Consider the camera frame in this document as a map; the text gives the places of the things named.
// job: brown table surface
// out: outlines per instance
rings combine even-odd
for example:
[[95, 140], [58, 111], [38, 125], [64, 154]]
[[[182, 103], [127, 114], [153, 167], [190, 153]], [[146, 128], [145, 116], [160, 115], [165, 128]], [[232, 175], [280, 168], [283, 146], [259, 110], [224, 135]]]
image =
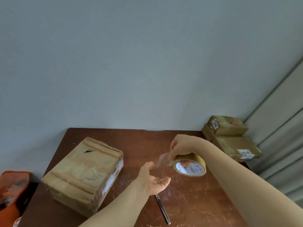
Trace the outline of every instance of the brown table surface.
[[[85, 137], [100, 140], [122, 150], [124, 168], [102, 203], [100, 207], [102, 209], [136, 178], [145, 162], [168, 152], [170, 143], [177, 134], [203, 137], [200, 131], [70, 128], [66, 131], [45, 173], [59, 163]], [[169, 186], [159, 193], [172, 222], [171, 227], [247, 226], [209, 170], [202, 177], [187, 177], [169, 167], [152, 170], [151, 175], [172, 178]], [[54, 200], [40, 183], [18, 227], [76, 227], [85, 220], [86, 218], [81, 214]], [[135, 226], [168, 226], [155, 196], [150, 196]]]

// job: small package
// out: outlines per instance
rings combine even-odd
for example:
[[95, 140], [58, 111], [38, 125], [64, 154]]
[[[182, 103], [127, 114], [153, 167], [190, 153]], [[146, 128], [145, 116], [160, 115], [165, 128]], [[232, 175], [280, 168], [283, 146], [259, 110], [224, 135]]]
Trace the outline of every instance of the small package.
[[237, 162], [262, 156], [256, 145], [246, 137], [215, 137], [212, 143]]
[[211, 116], [208, 125], [216, 135], [242, 136], [248, 128], [238, 118]]
[[209, 142], [213, 141], [215, 137], [233, 137], [230, 135], [216, 135], [207, 123], [204, 124], [201, 131], [205, 136], [206, 140]]
[[41, 181], [54, 199], [91, 217], [122, 168], [122, 151], [87, 137]]

